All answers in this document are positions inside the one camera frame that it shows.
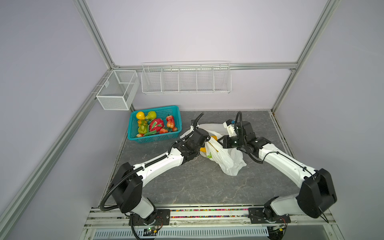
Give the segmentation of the white plastic bag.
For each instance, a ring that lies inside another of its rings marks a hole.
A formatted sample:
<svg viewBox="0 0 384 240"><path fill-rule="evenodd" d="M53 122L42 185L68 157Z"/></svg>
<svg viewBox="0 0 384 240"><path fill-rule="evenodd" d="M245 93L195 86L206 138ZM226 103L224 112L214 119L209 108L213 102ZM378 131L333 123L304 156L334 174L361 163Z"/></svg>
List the white plastic bag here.
<svg viewBox="0 0 384 240"><path fill-rule="evenodd" d="M203 147L200 148L199 157L202 156L217 163L224 174L237 176L240 169L247 164L243 160L243 153L241 151L236 148L224 149L218 143L218 139L228 135L224 124L201 124L199 127L207 131L210 137L214 139L203 144Z"/></svg>

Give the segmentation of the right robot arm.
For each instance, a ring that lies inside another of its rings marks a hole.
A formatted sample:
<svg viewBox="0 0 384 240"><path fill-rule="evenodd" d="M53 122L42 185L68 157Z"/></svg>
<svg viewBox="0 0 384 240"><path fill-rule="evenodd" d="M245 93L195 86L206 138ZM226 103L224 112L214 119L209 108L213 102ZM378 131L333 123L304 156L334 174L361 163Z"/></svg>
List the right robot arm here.
<svg viewBox="0 0 384 240"><path fill-rule="evenodd" d="M309 167L278 149L268 139L256 136L252 125L243 121L242 112L223 125L228 132L219 139L223 148L237 149L258 164L270 164L300 189L296 195L274 197L267 201L262 211L267 222L273 223L283 216L296 214L329 222L325 212L337 202L337 195L327 170Z"/></svg>

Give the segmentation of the green fake pear top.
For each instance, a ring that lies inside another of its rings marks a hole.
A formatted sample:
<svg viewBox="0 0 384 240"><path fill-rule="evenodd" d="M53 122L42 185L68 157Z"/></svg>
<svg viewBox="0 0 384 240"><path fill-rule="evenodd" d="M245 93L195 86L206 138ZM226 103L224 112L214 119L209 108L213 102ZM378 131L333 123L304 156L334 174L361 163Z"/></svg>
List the green fake pear top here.
<svg viewBox="0 0 384 240"><path fill-rule="evenodd" d="M157 118L157 113L155 111L150 111L148 112L148 114L146 115L146 120L154 120Z"/></svg>

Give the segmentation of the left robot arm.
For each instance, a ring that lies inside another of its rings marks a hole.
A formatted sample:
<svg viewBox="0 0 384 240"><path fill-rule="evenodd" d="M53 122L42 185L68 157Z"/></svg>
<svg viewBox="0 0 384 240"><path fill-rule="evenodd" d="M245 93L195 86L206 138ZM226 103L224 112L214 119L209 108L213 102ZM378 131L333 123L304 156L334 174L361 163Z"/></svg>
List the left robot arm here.
<svg viewBox="0 0 384 240"><path fill-rule="evenodd" d="M201 113L192 122L192 130L172 143L167 152L141 164L123 164L113 178L108 191L100 202L101 211L119 209L121 213L139 216L146 225L156 222L158 210L143 197L143 188L166 171L179 167L200 154L200 149L211 139L206 130L198 127Z"/></svg>

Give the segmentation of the teal plastic basket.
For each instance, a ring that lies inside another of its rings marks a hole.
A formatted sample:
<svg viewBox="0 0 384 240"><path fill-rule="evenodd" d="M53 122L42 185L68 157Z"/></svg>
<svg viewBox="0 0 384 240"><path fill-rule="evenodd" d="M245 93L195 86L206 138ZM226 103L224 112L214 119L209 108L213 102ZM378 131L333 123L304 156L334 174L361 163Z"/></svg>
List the teal plastic basket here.
<svg viewBox="0 0 384 240"><path fill-rule="evenodd" d="M136 135L138 134L139 125L138 125L138 119L136 118L136 114L139 111L134 111L130 115L129 128L127 130L128 140L136 141L140 144L143 144L143 143L173 139L179 136L179 134L182 131L182 118L181 118L181 113L178 106L168 106L168 107L142 110L142 112L145 114L149 113L150 111L156 112L157 116L160 117L163 121L166 120L167 116L172 115L175 118L176 128L178 128L178 130L176 132L170 132L165 134L155 134L151 136L137 138Z"/></svg>

